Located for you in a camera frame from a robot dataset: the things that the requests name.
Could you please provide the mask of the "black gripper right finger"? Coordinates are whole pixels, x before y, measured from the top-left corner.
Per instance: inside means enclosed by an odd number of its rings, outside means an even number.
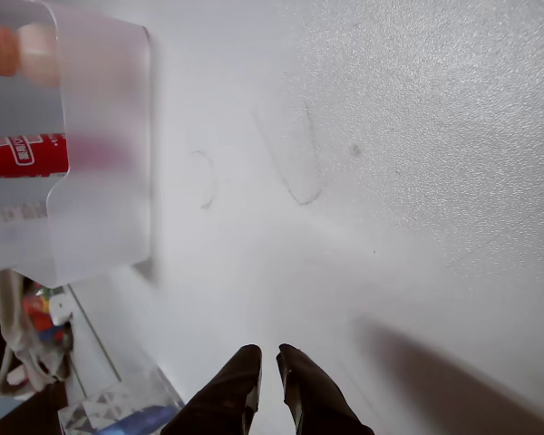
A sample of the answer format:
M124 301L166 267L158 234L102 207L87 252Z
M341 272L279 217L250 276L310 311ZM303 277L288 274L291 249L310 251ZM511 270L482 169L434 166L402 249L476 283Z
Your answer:
M372 434L332 378L306 353L283 343L277 365L297 434Z

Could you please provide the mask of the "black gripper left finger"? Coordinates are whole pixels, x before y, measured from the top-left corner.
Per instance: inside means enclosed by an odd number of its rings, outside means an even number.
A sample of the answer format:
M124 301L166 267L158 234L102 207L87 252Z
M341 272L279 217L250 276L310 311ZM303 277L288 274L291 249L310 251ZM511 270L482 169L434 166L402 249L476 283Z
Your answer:
M258 410L261 349L241 347L161 430L163 435L245 435Z

